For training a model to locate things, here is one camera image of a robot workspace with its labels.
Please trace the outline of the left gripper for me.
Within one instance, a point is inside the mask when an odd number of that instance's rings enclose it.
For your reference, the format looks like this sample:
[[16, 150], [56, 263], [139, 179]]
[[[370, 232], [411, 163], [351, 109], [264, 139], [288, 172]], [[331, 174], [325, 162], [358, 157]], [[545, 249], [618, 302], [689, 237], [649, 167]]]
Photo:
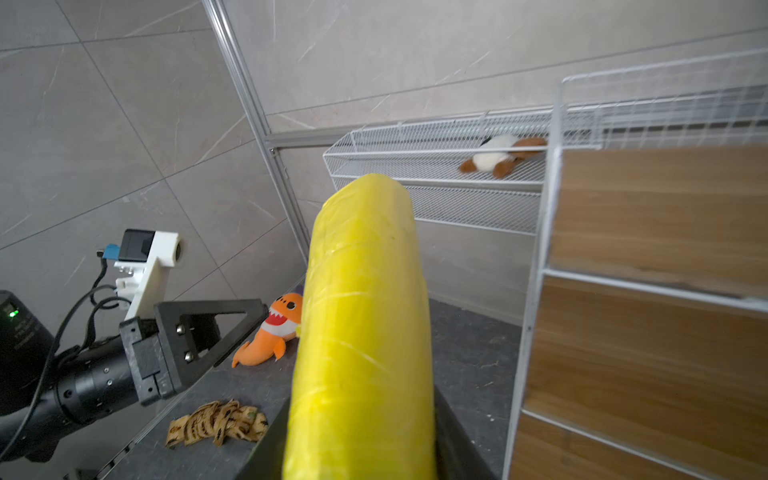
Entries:
[[138, 402], [149, 406], [192, 386], [267, 318], [259, 299], [158, 303], [155, 319], [119, 325]]

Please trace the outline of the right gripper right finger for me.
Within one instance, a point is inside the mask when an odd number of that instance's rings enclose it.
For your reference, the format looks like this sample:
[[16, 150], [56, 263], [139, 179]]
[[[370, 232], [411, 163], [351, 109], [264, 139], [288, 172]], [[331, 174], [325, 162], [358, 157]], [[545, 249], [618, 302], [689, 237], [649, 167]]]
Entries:
[[492, 480], [496, 476], [438, 388], [434, 390], [436, 463], [440, 480]]

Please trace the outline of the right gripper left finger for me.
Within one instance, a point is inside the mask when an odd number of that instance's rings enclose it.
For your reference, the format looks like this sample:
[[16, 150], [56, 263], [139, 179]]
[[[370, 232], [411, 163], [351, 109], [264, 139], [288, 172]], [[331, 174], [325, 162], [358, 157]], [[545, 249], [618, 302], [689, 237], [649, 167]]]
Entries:
[[270, 424], [236, 476], [237, 480], [280, 480], [287, 440], [288, 414], [280, 413]]

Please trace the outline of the yellow roll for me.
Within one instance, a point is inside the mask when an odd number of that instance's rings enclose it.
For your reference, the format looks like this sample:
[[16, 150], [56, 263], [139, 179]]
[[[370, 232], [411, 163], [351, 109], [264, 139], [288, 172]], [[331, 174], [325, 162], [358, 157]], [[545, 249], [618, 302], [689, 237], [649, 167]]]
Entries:
[[435, 478], [431, 338], [411, 197], [358, 178], [314, 222], [283, 477]]

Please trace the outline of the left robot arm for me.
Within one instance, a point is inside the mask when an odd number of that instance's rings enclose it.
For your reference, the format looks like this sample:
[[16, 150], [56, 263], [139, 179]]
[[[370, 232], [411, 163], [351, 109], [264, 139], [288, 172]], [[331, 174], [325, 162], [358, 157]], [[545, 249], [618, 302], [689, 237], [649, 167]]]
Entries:
[[60, 351], [12, 292], [1, 293], [1, 458], [45, 462], [66, 436], [130, 405], [192, 387], [268, 316], [259, 299], [158, 303], [90, 348]]

